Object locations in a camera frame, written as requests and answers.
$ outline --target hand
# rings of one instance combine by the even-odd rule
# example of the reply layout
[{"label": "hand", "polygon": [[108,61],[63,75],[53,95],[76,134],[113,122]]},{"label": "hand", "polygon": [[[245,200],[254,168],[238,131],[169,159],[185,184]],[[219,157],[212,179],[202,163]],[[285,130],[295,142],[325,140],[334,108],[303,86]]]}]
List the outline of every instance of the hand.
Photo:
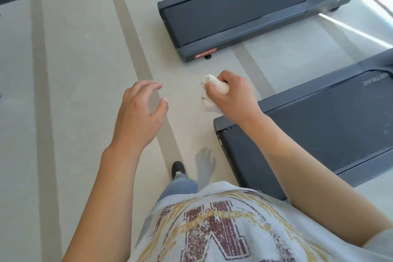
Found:
[{"label": "hand", "polygon": [[150,95],[161,84],[145,80],[136,82],[128,88],[115,124],[110,147],[127,155],[140,155],[157,135],[168,111],[168,102],[162,98],[154,114],[150,114],[148,101]]},{"label": "hand", "polygon": [[209,98],[230,121],[242,128],[264,115],[258,106],[254,89],[246,78],[230,71],[223,71],[217,78],[229,84],[229,92],[226,95],[218,92],[211,83],[206,83],[205,89]]}]

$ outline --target person's left arm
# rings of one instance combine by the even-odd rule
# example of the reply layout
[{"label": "person's left arm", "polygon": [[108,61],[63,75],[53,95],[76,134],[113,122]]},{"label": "person's left arm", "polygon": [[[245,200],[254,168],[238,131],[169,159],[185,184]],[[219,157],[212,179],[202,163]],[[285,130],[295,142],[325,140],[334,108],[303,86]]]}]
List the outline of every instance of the person's left arm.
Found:
[{"label": "person's left arm", "polygon": [[153,141],[168,111],[163,98],[154,114],[148,100],[161,84],[141,81],[128,88],[110,146],[63,262],[125,262],[130,257],[132,198],[142,150]]}]

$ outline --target white t-shirt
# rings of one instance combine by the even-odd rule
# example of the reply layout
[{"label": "white t-shirt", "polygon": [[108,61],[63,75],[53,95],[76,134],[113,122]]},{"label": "white t-shirt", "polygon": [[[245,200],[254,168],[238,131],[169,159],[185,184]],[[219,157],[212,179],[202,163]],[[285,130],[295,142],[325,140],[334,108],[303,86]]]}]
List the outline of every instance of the white t-shirt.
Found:
[{"label": "white t-shirt", "polygon": [[363,248],[348,244],[291,205],[222,181],[171,195],[151,212],[129,261],[393,261],[393,230]]}]

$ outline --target black shoe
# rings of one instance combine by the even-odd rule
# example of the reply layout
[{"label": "black shoe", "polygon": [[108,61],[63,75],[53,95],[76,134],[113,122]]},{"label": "black shoe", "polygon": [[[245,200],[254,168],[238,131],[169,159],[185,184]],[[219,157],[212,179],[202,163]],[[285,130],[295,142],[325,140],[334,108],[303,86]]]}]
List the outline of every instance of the black shoe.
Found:
[{"label": "black shoe", "polygon": [[177,173],[183,173],[185,175],[185,169],[182,162],[174,162],[172,165],[172,180]]}]

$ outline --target red label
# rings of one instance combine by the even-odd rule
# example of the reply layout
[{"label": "red label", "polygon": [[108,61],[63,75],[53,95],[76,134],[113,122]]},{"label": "red label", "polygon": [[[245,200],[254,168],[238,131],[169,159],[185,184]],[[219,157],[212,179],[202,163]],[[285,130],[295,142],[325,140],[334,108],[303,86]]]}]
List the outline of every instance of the red label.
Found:
[{"label": "red label", "polygon": [[197,55],[194,56],[195,59],[201,58],[203,56],[209,55],[211,53],[214,53],[215,51],[217,51],[217,48],[213,48],[207,51],[203,51],[202,53],[199,53]]}]

